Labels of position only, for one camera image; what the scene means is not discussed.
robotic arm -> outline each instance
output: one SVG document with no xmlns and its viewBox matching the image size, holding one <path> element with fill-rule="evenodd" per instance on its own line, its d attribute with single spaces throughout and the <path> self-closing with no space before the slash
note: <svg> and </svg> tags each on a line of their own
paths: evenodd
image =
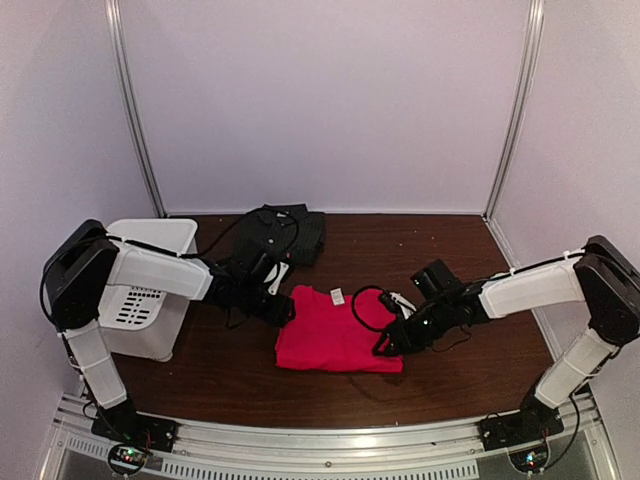
<svg viewBox="0 0 640 480">
<path fill-rule="evenodd" d="M 284 326 L 294 315 L 293 300 L 277 293 L 287 268 L 253 247 L 221 266 L 110 236 L 96 220 L 84 222 L 46 263 L 42 288 L 49 298 L 49 320 L 96 400 L 93 433 L 133 446 L 149 441 L 156 450 L 171 451 L 176 429 L 175 422 L 138 414 L 118 375 L 98 324 L 106 285 L 159 290 L 223 310 L 238 308 Z"/>
<path fill-rule="evenodd" d="M 557 408 L 640 336 L 640 275 L 602 236 L 561 258 L 468 284 L 440 260 L 412 280 L 426 302 L 405 320 L 396 306 L 381 298 L 397 317 L 381 334 L 375 355 L 419 352 L 453 327 L 487 323 L 522 310 L 564 302 L 586 302 L 589 308 L 586 331 L 533 385 L 520 411 L 480 422 L 485 450 L 536 441 L 542 432 L 560 433 Z"/>
</svg>

white laundry basket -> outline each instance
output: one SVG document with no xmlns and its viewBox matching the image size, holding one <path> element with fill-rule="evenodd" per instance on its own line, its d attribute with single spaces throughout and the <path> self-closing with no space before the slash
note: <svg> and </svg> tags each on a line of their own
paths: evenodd
<svg viewBox="0 0 640 480">
<path fill-rule="evenodd" d="M 189 219 L 119 220 L 107 227 L 109 233 L 140 240 L 178 252 L 196 252 L 198 224 Z M 100 305 L 100 326 L 112 352 L 166 362 L 189 300 L 157 290 L 108 286 Z"/>
</svg>

vertical metal post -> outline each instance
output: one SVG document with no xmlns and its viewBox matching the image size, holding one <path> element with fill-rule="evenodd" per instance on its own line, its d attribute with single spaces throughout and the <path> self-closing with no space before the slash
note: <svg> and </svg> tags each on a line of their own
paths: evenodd
<svg viewBox="0 0 640 480">
<path fill-rule="evenodd" d="M 507 178 L 507 172 L 515 154 L 518 136 L 522 128 L 524 111 L 533 81 L 533 74 L 538 62 L 538 52 L 540 51 L 540 40 L 542 39 L 544 0 L 531 0 L 529 5 L 529 18 L 527 20 L 527 31 L 525 34 L 524 51 L 522 53 L 522 63 L 520 65 L 520 75 L 516 88 L 516 97 L 511 110 L 509 128 L 502 148 L 500 165 L 493 182 L 489 202 L 484 213 L 486 220 L 491 220 L 495 214 L 500 194 Z"/>
<path fill-rule="evenodd" d="M 111 42 L 113 43 L 116 67 L 118 69 L 118 77 L 120 79 L 120 88 L 122 90 L 125 113 L 129 123 L 129 130 L 131 131 L 133 145 L 136 150 L 138 162 L 140 163 L 140 169 L 142 170 L 142 176 L 144 178 L 147 191 L 151 197 L 151 201 L 153 202 L 155 213 L 158 217 L 166 217 L 167 212 L 164 209 L 160 190 L 158 188 L 158 182 L 156 181 L 156 177 L 151 166 L 149 150 L 147 149 L 147 144 L 142 131 L 140 114 L 138 112 L 138 106 L 133 92 L 133 82 L 131 81 L 131 74 L 129 72 L 122 21 L 120 19 L 120 2 L 119 0 L 105 0 L 105 6 L 107 9 L 107 24 L 109 26 L 109 33 L 111 34 Z"/>
</svg>

white panel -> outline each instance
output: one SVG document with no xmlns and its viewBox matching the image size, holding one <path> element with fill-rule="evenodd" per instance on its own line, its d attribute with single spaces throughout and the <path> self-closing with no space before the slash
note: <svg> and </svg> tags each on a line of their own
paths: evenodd
<svg viewBox="0 0 640 480">
<path fill-rule="evenodd" d="M 33 478 L 76 376 L 40 313 L 49 255 L 87 217 L 152 215 L 100 1 L 4 0 L 0 11 L 0 478 Z"/>
<path fill-rule="evenodd" d="M 524 129 L 497 221 L 528 263 L 606 235 L 640 266 L 640 8 L 637 2 L 547 2 Z M 566 348 L 583 307 L 546 310 Z M 623 478 L 637 478 L 640 342 L 593 382 Z"/>
<path fill-rule="evenodd" d="M 122 17 L 167 210 L 481 212 L 529 2 L 136 0 Z"/>
</svg>

red shirt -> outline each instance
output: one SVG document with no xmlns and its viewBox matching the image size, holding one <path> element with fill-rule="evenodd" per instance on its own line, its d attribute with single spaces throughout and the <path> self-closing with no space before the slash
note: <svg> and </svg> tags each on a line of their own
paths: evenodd
<svg viewBox="0 0 640 480">
<path fill-rule="evenodd" d="M 378 300 L 380 292 L 358 296 L 358 315 L 374 328 L 395 319 Z M 276 365 L 292 370 L 328 372 L 402 372 L 402 357 L 376 357 L 371 353 L 380 334 L 364 328 L 351 312 L 351 295 L 334 305 L 330 295 L 312 287 L 293 290 L 296 318 L 282 330 L 276 343 Z"/>
</svg>

